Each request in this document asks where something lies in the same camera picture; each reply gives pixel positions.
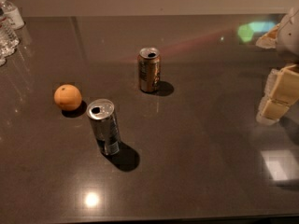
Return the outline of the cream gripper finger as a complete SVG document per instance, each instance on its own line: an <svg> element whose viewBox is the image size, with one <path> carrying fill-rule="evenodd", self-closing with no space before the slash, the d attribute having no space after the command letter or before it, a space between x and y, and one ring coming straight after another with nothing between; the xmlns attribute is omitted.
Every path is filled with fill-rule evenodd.
<svg viewBox="0 0 299 224"><path fill-rule="evenodd" d="M274 49L276 47L279 25L276 24L267 33L262 35L256 41L256 46L262 49Z"/></svg>

